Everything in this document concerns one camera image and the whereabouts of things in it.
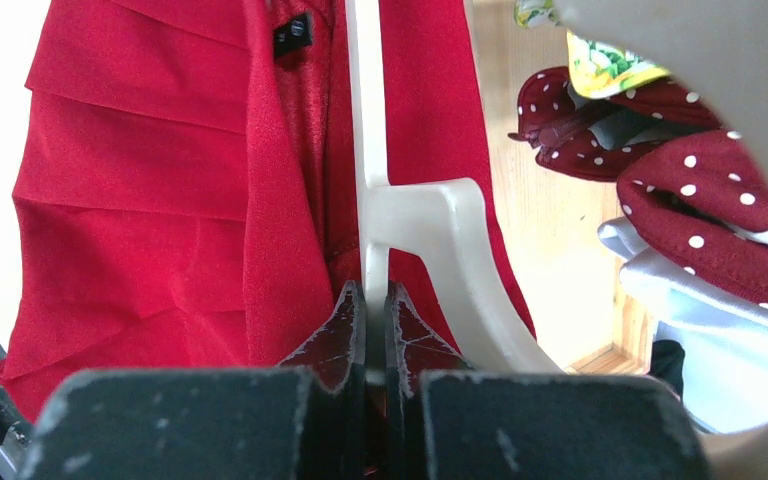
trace maroon polka dot fabric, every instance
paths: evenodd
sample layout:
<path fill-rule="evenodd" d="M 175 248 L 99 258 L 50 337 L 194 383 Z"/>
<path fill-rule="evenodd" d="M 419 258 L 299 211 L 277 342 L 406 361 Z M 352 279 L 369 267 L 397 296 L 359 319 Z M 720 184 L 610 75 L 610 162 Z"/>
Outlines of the maroon polka dot fabric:
<path fill-rule="evenodd" d="M 605 99 L 580 99 L 570 93 L 567 67 L 543 70 L 520 89 L 519 125 L 510 138 L 538 149 L 537 163 L 585 180 L 614 182 L 620 173 L 662 141 L 652 140 L 606 149 L 589 130 L 596 122 L 623 109 L 670 122 L 716 128 L 720 122 L 688 92 L 670 79 Z"/>
<path fill-rule="evenodd" d="M 768 246 L 726 226 L 768 231 L 768 186 L 739 139 L 714 130 L 672 140 L 623 172 L 617 193 L 652 248 L 768 309 Z"/>

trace clothes hanger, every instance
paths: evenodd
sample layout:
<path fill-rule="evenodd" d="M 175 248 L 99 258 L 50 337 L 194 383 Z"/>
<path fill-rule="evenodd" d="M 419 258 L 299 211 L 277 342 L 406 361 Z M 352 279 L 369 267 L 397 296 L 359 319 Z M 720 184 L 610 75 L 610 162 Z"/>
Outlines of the clothes hanger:
<path fill-rule="evenodd" d="M 484 197 L 471 179 L 390 185 L 378 2 L 347 0 L 367 369 L 383 384 L 389 249 L 419 256 L 446 322 L 474 366 L 560 373 L 514 310 L 496 270 Z"/>
<path fill-rule="evenodd" d="M 700 93 L 768 176 L 768 5 L 733 0 L 556 0 L 564 25 L 626 45 Z M 768 479 L 768 425 L 702 437 L 717 478 Z"/>

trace black tag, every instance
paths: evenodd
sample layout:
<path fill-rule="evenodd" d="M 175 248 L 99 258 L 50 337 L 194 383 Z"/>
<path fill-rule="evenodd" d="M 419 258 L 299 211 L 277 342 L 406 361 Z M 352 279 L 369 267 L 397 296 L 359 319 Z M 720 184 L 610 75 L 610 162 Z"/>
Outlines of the black tag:
<path fill-rule="evenodd" d="M 313 19 L 305 12 L 294 17 L 272 32 L 272 43 L 275 46 L 275 59 L 294 52 L 300 48 L 313 45 Z"/>

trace wooden table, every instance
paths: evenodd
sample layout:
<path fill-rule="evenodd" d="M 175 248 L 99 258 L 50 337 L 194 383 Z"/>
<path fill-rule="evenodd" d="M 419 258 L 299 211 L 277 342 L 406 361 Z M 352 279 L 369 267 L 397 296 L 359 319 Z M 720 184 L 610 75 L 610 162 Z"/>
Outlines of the wooden table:
<path fill-rule="evenodd" d="M 622 215 L 613 184 L 542 169 L 516 130 L 516 98 L 536 71 L 567 63 L 565 31 L 526 30 L 512 0 L 465 0 L 473 34 L 496 211 L 537 327 L 538 342 L 568 371 L 648 370 L 651 325 L 617 281 L 619 263 L 596 237 Z"/>

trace red fabric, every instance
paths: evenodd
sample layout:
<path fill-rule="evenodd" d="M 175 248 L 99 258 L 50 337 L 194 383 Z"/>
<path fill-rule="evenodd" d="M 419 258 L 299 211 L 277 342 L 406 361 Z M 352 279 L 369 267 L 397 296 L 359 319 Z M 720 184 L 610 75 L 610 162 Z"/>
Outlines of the red fabric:
<path fill-rule="evenodd" d="M 302 11 L 314 46 L 276 63 L 271 31 Z M 463 3 L 389 0 L 381 16 L 391 180 L 478 182 L 532 328 Z M 0 381 L 28 418 L 84 368 L 274 364 L 359 278 L 339 0 L 53 0 L 27 86 L 24 290 Z M 391 277 L 453 342 L 421 261 L 394 252 Z"/>
<path fill-rule="evenodd" d="M 584 180 L 614 182 L 620 173 L 663 142 L 644 141 L 606 149 L 589 129 L 622 109 L 678 124 L 718 128 L 721 122 L 698 95 L 664 78 L 604 99 L 570 95 L 567 67 L 540 71 L 525 81 L 517 98 L 519 125 L 514 140 L 538 149 L 537 163 Z"/>
<path fill-rule="evenodd" d="M 738 138 L 715 130 L 672 140 L 626 170 L 617 193 L 652 248 L 706 282 L 768 308 L 768 246 L 721 223 L 768 230 L 768 186 Z"/>

